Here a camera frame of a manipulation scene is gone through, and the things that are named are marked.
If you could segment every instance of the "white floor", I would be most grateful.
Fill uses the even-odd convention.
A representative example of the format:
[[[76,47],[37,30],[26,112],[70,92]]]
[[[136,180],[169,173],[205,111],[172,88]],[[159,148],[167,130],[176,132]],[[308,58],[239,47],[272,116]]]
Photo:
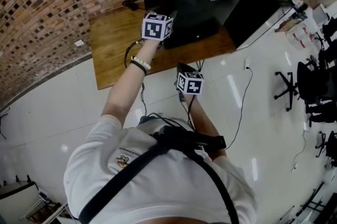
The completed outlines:
[[[298,167],[291,173],[292,160],[303,148],[304,103],[294,99],[286,112],[288,95],[273,96],[284,89],[276,71],[294,73],[299,61],[316,55],[318,48],[297,51],[283,33],[263,37],[249,48],[205,61],[205,85],[200,102],[230,143],[240,118],[243,92],[251,72],[243,70],[248,58],[254,73],[248,88],[240,131],[228,155],[242,167],[255,190],[260,209],[258,223],[274,223],[293,205],[299,206],[322,180],[324,157],[315,157],[319,130],[330,133],[334,124],[314,124],[305,133],[306,148]],[[176,70],[145,79],[148,112],[162,112],[186,119],[173,85]],[[65,201],[62,185],[67,160],[86,138],[98,119],[109,89],[96,88],[93,62],[89,60],[42,84],[11,105],[3,118],[0,137],[0,180],[12,182],[29,174],[39,186],[60,202]],[[129,113],[126,126],[135,126],[144,109],[139,98]]]

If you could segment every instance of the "wooden table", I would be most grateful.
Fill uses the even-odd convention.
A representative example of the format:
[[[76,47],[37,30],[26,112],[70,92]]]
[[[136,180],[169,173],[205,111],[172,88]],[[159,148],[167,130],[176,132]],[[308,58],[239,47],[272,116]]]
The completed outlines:
[[[112,86],[122,75],[124,55],[127,47],[141,38],[141,24],[144,11],[119,8],[90,20],[91,46],[99,90]],[[140,45],[134,46],[128,54],[128,61],[136,55]],[[213,36],[203,40],[166,50],[157,51],[151,63],[149,74],[168,70],[178,62],[193,63],[206,58],[236,50],[227,30],[223,27]]]

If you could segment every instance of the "white t-shirt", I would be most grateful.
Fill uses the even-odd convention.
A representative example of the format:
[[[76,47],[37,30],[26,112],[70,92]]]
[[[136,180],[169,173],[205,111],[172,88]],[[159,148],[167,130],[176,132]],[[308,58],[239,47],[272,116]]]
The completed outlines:
[[[75,217],[124,166],[156,143],[146,133],[153,134],[162,126],[158,119],[122,129],[111,115],[99,119],[85,143],[71,155],[64,175],[68,204]],[[242,169],[227,157],[212,162],[206,152],[196,152],[223,181],[240,223],[256,223],[256,199]],[[160,217],[231,223],[224,201],[205,170],[182,152],[170,150],[150,162],[91,224],[134,224]]]

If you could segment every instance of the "white beaded bracelet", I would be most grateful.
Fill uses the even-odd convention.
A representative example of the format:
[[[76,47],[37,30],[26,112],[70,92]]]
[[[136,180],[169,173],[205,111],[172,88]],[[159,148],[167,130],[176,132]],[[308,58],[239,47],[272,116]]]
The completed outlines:
[[[151,66],[149,64],[147,64],[146,62],[144,62],[143,60],[139,59],[136,56],[131,56],[131,60],[136,61],[138,63],[140,63],[143,67],[145,67],[147,70],[151,69]]]

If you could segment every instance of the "black harness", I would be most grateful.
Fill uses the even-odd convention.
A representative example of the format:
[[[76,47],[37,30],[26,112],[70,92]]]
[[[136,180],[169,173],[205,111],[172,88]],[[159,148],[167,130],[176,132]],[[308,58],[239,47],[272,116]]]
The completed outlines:
[[[79,220],[82,224],[90,221],[125,187],[141,170],[143,170],[153,159],[159,155],[167,154],[171,149],[179,150],[191,160],[200,165],[212,178],[218,188],[228,210],[231,224],[239,224],[234,204],[227,189],[217,173],[204,162],[203,158],[195,153],[196,149],[203,148],[207,153],[216,152],[226,148],[222,136],[210,137],[181,128],[164,126],[159,133],[153,135],[158,143],[147,152],[133,160],[122,171],[116,174],[83,208]]]

